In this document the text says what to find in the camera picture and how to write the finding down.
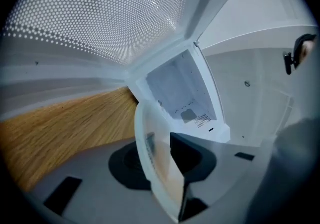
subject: gray square patch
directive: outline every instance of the gray square patch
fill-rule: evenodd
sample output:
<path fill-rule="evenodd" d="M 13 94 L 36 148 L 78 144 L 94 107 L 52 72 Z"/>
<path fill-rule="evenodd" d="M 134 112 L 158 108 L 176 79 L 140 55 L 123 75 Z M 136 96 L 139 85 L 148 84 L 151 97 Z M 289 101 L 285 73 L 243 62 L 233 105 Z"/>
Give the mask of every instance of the gray square patch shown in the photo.
<path fill-rule="evenodd" d="M 195 112 L 193 112 L 192 109 L 187 109 L 185 112 L 181 113 L 181 117 L 185 124 L 191 122 L 192 120 L 195 120 L 197 118 L 197 115 Z"/>

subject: vent grille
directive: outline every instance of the vent grille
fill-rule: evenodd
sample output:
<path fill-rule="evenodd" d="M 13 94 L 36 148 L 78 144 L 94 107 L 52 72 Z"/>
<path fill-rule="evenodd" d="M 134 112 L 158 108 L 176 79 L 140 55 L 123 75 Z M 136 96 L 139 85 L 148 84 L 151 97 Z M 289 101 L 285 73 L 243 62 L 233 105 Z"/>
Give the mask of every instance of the vent grille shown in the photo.
<path fill-rule="evenodd" d="M 206 114 L 203 114 L 201 116 L 198 116 L 193 121 L 195 122 L 196 126 L 198 128 L 200 128 L 200 127 L 206 125 L 207 123 L 209 123 L 211 121 L 211 119 Z"/>
<path fill-rule="evenodd" d="M 181 27 L 186 0 L 19 0 L 6 37 L 38 40 L 127 66 Z"/>

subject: black slot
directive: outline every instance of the black slot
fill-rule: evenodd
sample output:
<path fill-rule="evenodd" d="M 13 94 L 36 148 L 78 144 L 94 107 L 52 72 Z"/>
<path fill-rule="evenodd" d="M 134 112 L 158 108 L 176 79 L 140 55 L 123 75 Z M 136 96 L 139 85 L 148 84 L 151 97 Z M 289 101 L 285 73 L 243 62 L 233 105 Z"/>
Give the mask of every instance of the black slot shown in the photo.
<path fill-rule="evenodd" d="M 67 177 L 44 202 L 44 205 L 61 216 L 81 182 L 82 179 Z"/>
<path fill-rule="evenodd" d="M 242 158 L 242 159 L 248 160 L 248 161 L 252 161 L 255 158 L 255 156 L 252 154 L 246 154 L 246 153 L 241 153 L 241 152 L 236 153 L 234 156 L 237 158 Z"/>

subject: person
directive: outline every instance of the person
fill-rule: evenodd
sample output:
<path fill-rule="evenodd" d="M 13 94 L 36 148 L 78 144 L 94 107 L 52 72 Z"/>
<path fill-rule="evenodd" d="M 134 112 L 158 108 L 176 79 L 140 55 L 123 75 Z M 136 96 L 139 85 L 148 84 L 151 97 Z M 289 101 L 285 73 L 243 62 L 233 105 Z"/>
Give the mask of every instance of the person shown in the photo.
<path fill-rule="evenodd" d="M 315 34 L 304 34 L 300 36 L 294 44 L 293 63 L 297 69 L 298 66 L 312 52 L 316 45 L 317 36 Z"/>

